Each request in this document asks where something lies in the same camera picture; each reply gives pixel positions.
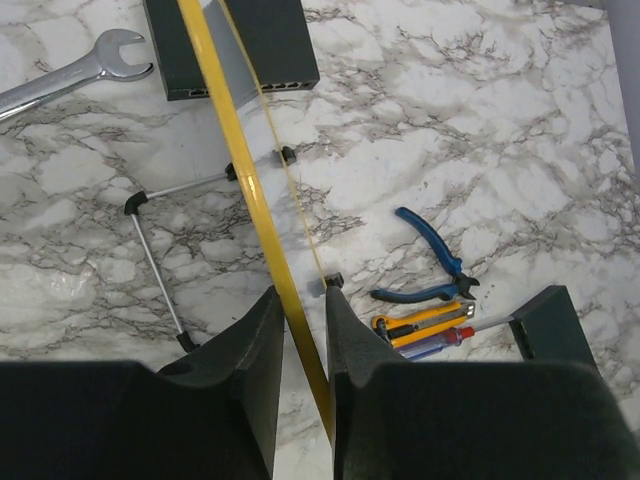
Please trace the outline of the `large black network switch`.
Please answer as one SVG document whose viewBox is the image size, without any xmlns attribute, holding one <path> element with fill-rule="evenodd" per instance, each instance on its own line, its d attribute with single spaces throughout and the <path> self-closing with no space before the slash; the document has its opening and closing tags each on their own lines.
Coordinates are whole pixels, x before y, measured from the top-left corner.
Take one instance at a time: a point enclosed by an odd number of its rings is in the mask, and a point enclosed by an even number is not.
<svg viewBox="0 0 640 480">
<path fill-rule="evenodd" d="M 230 16 L 266 91 L 310 90 L 320 75 L 299 1 L 228 1 Z M 176 1 L 146 1 L 145 14 L 169 101 L 206 98 Z"/>
</svg>

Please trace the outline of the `blue red screwdriver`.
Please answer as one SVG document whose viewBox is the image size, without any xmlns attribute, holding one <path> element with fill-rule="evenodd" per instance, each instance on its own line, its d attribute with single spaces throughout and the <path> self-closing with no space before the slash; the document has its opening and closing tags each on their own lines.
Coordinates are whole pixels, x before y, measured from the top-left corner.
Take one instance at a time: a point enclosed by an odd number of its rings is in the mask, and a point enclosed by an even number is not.
<svg viewBox="0 0 640 480">
<path fill-rule="evenodd" d="M 514 319 L 515 317 L 510 315 L 502 318 L 486 319 L 474 325 L 463 324 L 461 327 L 452 327 L 425 339 L 415 340 L 406 346 L 395 347 L 394 350 L 407 360 L 418 361 L 440 353 L 449 347 L 458 347 L 477 333 L 507 324 Z"/>
</svg>

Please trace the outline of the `yellow framed whiteboard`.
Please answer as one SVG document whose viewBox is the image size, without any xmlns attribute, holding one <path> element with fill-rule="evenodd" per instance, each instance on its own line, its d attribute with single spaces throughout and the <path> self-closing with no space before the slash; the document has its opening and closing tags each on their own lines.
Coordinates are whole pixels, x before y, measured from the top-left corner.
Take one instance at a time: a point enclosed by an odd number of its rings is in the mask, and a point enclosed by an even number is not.
<svg viewBox="0 0 640 480">
<path fill-rule="evenodd" d="M 329 438 L 329 382 L 312 335 L 324 317 L 321 265 L 266 98 L 223 1 L 182 1 L 199 69 L 216 111 L 289 330 Z"/>
</svg>

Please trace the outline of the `yellow utility knife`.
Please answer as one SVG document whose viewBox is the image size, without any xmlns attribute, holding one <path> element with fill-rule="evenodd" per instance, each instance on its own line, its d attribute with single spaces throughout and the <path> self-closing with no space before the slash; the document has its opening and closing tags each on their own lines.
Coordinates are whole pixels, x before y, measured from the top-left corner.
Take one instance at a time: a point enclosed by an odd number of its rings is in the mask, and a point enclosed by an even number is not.
<svg viewBox="0 0 640 480">
<path fill-rule="evenodd" d="M 402 318 L 377 316 L 371 320 L 373 331 L 398 349 L 458 327 L 475 315 L 474 301 L 452 301 Z"/>
</svg>

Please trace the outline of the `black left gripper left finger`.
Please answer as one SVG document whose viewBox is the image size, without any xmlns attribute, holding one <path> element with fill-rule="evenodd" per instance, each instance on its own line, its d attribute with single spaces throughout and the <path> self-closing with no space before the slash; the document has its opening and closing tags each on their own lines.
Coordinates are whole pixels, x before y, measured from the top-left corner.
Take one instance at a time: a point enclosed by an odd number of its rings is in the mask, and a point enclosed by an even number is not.
<svg viewBox="0 0 640 480">
<path fill-rule="evenodd" d="M 178 385 L 177 479 L 273 476 L 284 343 L 284 312 L 269 287 L 246 314 L 159 376 Z"/>
</svg>

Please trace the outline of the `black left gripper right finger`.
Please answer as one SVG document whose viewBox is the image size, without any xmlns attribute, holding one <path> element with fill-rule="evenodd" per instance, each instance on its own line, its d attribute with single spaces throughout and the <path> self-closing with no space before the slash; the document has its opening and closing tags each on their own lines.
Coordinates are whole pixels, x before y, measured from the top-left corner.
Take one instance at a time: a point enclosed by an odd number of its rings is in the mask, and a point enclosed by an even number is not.
<svg viewBox="0 0 640 480">
<path fill-rule="evenodd" d="M 326 292 L 333 474 L 337 479 L 481 479 L 497 468 L 488 369 L 412 363 Z"/>
</svg>

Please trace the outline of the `small black network switch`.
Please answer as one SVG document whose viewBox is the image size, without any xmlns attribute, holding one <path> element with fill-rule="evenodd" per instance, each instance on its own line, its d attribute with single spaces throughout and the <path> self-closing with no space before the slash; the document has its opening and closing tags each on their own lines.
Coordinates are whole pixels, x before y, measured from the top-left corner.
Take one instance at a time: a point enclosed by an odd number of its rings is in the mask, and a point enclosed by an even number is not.
<svg viewBox="0 0 640 480">
<path fill-rule="evenodd" d="M 571 362 L 598 370 L 565 285 L 550 285 L 508 322 L 525 361 Z"/>
</svg>

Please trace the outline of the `silver open-end wrench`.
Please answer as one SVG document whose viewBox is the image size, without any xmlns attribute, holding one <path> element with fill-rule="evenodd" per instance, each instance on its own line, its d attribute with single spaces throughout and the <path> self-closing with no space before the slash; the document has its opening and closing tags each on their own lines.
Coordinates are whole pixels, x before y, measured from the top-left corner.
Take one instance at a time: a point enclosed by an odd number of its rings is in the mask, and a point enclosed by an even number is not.
<svg viewBox="0 0 640 480">
<path fill-rule="evenodd" d="M 122 47 L 145 41 L 141 34 L 128 29 L 104 31 L 84 56 L 3 92 L 1 121 L 9 120 L 96 81 L 133 82 L 145 78 L 154 69 L 152 63 L 131 65 L 120 54 Z"/>
</svg>

